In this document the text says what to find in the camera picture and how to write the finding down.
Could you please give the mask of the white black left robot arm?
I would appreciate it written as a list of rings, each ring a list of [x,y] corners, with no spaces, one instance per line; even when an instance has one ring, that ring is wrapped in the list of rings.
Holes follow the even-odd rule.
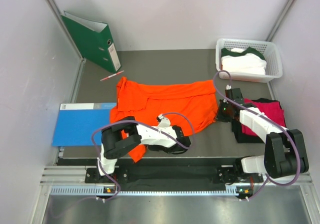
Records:
[[[190,138],[184,135],[181,127],[171,125],[165,114],[159,115],[157,121],[157,126],[150,126],[128,116],[103,128],[97,178],[102,182],[110,181],[117,160],[140,146],[167,154],[182,154],[190,148]]]

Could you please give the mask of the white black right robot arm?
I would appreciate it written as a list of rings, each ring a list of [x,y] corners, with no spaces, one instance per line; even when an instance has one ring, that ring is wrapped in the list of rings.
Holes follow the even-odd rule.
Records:
[[[250,102],[245,102],[240,88],[226,87],[219,102],[216,120],[230,122],[234,127],[248,128],[264,143],[264,154],[238,158],[233,174],[236,180],[246,181],[252,173],[281,178],[305,173],[309,160],[303,134],[298,129],[286,127],[271,120]]]

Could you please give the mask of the orange t shirt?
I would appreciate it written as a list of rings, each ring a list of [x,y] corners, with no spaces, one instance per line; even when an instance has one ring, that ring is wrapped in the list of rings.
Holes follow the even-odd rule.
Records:
[[[199,133],[214,123],[218,111],[216,89],[211,80],[189,84],[146,85],[122,77],[116,85],[116,106],[110,111],[111,123],[127,116],[148,125],[167,114],[172,125],[184,135]]]

